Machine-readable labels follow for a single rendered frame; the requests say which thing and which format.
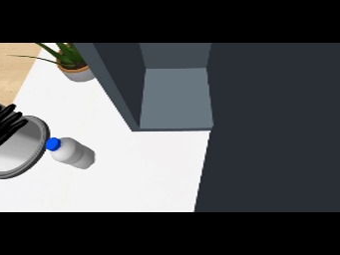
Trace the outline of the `dark grey cabinet door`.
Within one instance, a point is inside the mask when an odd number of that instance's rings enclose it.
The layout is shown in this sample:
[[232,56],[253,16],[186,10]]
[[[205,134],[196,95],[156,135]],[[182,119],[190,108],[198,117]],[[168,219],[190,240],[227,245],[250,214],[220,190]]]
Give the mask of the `dark grey cabinet door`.
[[340,44],[210,47],[199,211],[340,211]]

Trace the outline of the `green potted plant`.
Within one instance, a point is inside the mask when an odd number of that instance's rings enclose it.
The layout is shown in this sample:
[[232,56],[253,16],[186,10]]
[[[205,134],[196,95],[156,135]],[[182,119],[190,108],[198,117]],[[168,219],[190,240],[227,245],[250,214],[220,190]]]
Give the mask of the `green potted plant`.
[[59,71],[65,77],[77,83],[88,82],[93,80],[94,75],[88,64],[81,56],[81,53],[75,47],[74,43],[57,43],[59,48],[54,51],[44,43],[37,43],[37,46],[50,54],[54,60],[49,60],[40,57],[32,57],[26,55],[17,55],[17,58],[29,58],[49,62],[57,66]]

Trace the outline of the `dark grey open cabinet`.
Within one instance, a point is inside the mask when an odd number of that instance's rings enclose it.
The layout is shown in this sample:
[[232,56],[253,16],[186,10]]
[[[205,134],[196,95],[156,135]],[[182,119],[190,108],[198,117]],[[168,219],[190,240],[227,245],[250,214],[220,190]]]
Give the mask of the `dark grey open cabinet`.
[[78,43],[75,47],[130,130],[211,129],[207,43]]

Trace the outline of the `white bottle with blue cap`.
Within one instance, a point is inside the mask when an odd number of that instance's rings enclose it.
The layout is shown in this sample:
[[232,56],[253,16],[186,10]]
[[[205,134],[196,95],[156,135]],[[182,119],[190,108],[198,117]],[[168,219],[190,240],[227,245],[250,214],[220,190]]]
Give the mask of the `white bottle with blue cap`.
[[50,137],[46,149],[56,161],[80,169],[87,169],[94,163],[94,152],[69,137]]

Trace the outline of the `grey metal pot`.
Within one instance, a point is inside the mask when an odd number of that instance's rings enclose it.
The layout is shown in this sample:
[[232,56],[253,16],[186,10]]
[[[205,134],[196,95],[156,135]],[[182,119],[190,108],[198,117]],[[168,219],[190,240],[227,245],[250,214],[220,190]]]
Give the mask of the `grey metal pot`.
[[0,179],[20,175],[40,160],[46,151],[50,130],[46,123],[25,116],[25,126],[0,145]]

